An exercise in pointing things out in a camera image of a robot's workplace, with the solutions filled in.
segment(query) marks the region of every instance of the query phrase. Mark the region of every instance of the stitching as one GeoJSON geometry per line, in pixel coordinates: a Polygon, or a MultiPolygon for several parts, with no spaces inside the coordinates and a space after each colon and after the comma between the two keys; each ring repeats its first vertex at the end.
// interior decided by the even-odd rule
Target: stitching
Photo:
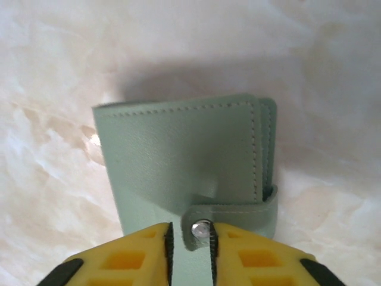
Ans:
{"type": "Polygon", "coordinates": [[[268,211],[268,209],[264,209],[264,210],[250,210],[250,211],[247,211],[247,212],[224,212],[223,210],[218,210],[218,211],[213,211],[213,210],[210,210],[210,211],[205,211],[205,212],[194,212],[194,213],[239,213],[239,214],[242,214],[242,213],[262,213],[262,212],[266,212],[268,211]]]}
{"type": "Polygon", "coordinates": [[[251,104],[251,145],[252,145],[252,155],[253,155],[253,161],[252,161],[252,168],[253,168],[253,177],[254,177],[254,202],[257,202],[257,174],[256,174],[256,165],[255,162],[257,161],[257,151],[255,149],[255,122],[254,122],[254,106],[251,104]]]}
{"type": "Polygon", "coordinates": [[[248,101],[243,102],[233,102],[228,104],[206,104],[206,105],[197,105],[197,106],[187,106],[187,107],[177,107],[177,108],[168,108],[168,109],[159,109],[159,110],[146,110],[138,112],[118,112],[112,114],[96,114],[95,117],[123,117],[123,116],[135,116],[135,115],[147,115],[147,114],[157,114],[157,113],[173,113],[177,111],[188,111],[188,110],[203,110],[209,108],[226,108],[226,107],[236,107],[240,105],[253,105],[248,101]]]}
{"type": "Polygon", "coordinates": [[[252,167],[253,167],[253,181],[254,181],[254,202],[257,202],[257,174],[256,174],[256,161],[257,161],[257,151],[255,149],[255,117],[254,117],[254,105],[249,101],[242,102],[233,102],[228,104],[207,104],[207,105],[198,105],[192,107],[177,107],[177,108],[168,108],[168,109],[159,109],[159,110],[146,110],[138,112],[119,112],[113,114],[102,114],[95,115],[95,117],[124,117],[124,116],[137,116],[137,115],[149,115],[149,114],[158,114],[158,113],[174,113],[178,111],[189,111],[189,110],[205,110],[209,108],[229,108],[236,107],[240,105],[249,105],[251,108],[251,138],[252,138],[252,167]]]}
{"type": "Polygon", "coordinates": [[[268,158],[270,157],[270,135],[271,135],[271,126],[273,124],[273,121],[271,119],[271,112],[270,112],[270,108],[262,103],[261,106],[264,106],[266,109],[267,109],[267,112],[268,112],[268,140],[267,140],[267,157],[266,157],[266,174],[265,174],[265,182],[264,182],[264,185],[267,186],[268,184],[268,158]]]}

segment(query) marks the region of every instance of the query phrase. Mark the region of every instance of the black rubber pad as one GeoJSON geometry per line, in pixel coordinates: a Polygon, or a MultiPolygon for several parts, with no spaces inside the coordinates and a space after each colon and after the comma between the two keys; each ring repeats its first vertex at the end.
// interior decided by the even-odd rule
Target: black rubber pad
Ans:
{"type": "Polygon", "coordinates": [[[172,285],[172,271],[173,271],[173,249],[174,249],[174,238],[173,238],[173,223],[169,224],[168,230],[164,236],[165,244],[165,256],[167,258],[167,280],[168,285],[172,285]]]}
{"type": "Polygon", "coordinates": [[[213,223],[209,226],[210,260],[212,266],[213,286],[217,285],[217,257],[218,257],[218,234],[213,223]]]}
{"type": "Polygon", "coordinates": [[[325,265],[310,259],[301,259],[300,263],[320,286],[345,286],[325,265]]]}
{"type": "Polygon", "coordinates": [[[76,258],[62,263],[52,270],[37,286],[65,286],[83,265],[83,260],[76,258]]]}

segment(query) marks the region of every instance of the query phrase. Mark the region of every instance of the marble surface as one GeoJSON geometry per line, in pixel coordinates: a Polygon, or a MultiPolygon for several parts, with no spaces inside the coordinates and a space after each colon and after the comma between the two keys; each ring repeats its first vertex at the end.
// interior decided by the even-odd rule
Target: marble surface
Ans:
{"type": "Polygon", "coordinates": [[[0,0],[0,285],[121,236],[91,107],[279,106],[275,239],[381,284],[379,0],[0,0]]]}

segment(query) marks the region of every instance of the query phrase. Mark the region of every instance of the leather wallet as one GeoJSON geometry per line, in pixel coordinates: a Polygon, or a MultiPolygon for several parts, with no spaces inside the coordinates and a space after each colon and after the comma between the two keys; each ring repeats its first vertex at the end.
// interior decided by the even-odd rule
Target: leather wallet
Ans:
{"type": "Polygon", "coordinates": [[[199,220],[271,238],[276,104],[248,94],[93,109],[125,234],[174,223],[174,285],[207,285],[199,220]]]}

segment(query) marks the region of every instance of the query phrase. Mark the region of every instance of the leather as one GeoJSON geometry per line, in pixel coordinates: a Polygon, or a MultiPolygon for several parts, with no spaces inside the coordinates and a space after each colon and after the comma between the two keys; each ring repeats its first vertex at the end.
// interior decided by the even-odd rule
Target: leather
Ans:
{"type": "Polygon", "coordinates": [[[174,223],[173,285],[211,285],[208,249],[190,233],[198,219],[273,236],[272,100],[242,94],[93,112],[123,232],[174,223]]]}

